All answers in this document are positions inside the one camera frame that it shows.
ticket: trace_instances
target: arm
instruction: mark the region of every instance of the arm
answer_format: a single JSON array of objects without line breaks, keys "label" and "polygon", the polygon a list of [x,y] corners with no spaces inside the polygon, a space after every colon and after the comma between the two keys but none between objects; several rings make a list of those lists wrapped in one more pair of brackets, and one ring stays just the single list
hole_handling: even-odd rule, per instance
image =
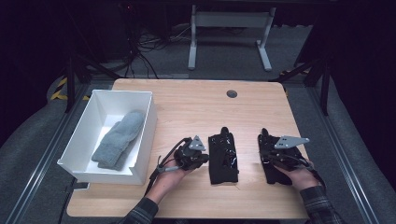
[{"label": "arm", "polygon": [[[173,155],[168,158],[169,162],[165,167],[176,166]],[[175,189],[184,176],[191,170],[184,171],[181,169],[164,172],[158,175],[153,186],[147,195],[132,209],[120,224],[149,224],[158,212],[158,204],[163,197]]]},{"label": "arm", "polygon": [[305,168],[291,172],[279,167],[276,169],[287,175],[293,186],[300,192],[310,223],[345,223],[311,172]]}]

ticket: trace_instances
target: white box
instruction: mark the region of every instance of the white box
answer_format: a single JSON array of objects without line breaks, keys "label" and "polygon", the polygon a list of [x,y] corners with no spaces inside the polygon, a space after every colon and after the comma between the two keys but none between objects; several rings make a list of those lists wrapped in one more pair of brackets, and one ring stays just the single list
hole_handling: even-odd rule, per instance
[{"label": "white box", "polygon": [[[143,130],[129,145],[132,148],[123,169],[98,168],[97,162],[91,160],[93,152],[111,127],[134,110],[146,117]],[[152,92],[94,90],[58,164],[80,182],[143,185],[156,124]]]}]

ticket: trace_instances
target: metal rail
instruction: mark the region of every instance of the metal rail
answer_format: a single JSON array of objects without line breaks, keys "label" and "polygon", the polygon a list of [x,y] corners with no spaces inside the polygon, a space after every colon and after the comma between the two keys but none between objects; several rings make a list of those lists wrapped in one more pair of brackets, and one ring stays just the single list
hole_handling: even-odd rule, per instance
[{"label": "metal rail", "polygon": [[7,224],[21,223],[30,202],[33,200],[35,193],[37,192],[38,187],[40,186],[41,181],[44,178],[44,175],[50,167],[51,161],[55,156],[56,151],[60,147],[61,140],[67,124],[76,113],[76,108],[82,102],[82,98],[87,91],[88,86],[88,84],[82,84],[82,86],[78,89],[77,94],[77,99],[81,100],[77,100],[74,106],[70,109],[70,111],[68,113],[64,113],[64,115],[62,116],[59,126],[56,129],[55,134],[52,136],[46,151],[38,162],[35,170],[32,172],[30,179],[26,184],[26,187],[24,188],[20,198],[18,199],[10,215],[8,216],[6,221]]},{"label": "metal rail", "polygon": [[346,182],[350,188],[350,191],[352,192],[353,197],[355,198],[356,204],[358,205],[359,210],[361,211],[361,215],[365,223],[370,223],[370,224],[379,223],[375,215],[375,212],[372,206],[370,205],[366,197],[366,194],[361,186],[361,182],[359,181],[359,178],[356,176],[355,171],[353,170],[352,165],[350,164],[349,159],[347,158],[347,154],[345,153],[343,145],[341,144],[337,136],[337,133],[334,127],[332,126],[332,122],[328,117],[324,116],[322,113],[318,93],[315,91],[314,88],[306,88],[306,89],[308,91],[309,98],[314,103],[315,110],[317,111],[323,126],[326,128],[326,131],[330,136],[334,156],[340,165],[341,171],[344,174]]}]

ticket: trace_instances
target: person's right hand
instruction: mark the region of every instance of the person's right hand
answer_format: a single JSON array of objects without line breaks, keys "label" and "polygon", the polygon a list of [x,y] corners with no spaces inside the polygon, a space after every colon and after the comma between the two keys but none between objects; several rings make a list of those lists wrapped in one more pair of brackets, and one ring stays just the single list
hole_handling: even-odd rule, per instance
[{"label": "person's right hand", "polygon": [[293,186],[298,191],[319,185],[319,182],[316,178],[314,178],[314,175],[306,168],[299,168],[293,171],[287,171],[277,166],[275,166],[275,168],[283,174],[287,175],[291,179]]}]

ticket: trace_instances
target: plaid sleeve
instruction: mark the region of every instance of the plaid sleeve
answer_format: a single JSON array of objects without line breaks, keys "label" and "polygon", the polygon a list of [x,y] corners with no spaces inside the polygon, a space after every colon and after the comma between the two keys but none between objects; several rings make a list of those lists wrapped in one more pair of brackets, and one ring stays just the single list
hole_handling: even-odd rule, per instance
[{"label": "plaid sleeve", "polygon": [[310,217],[310,223],[345,223],[333,208],[322,187],[303,189],[300,194]]},{"label": "plaid sleeve", "polygon": [[149,224],[158,212],[158,205],[143,198],[122,220],[122,224]]}]

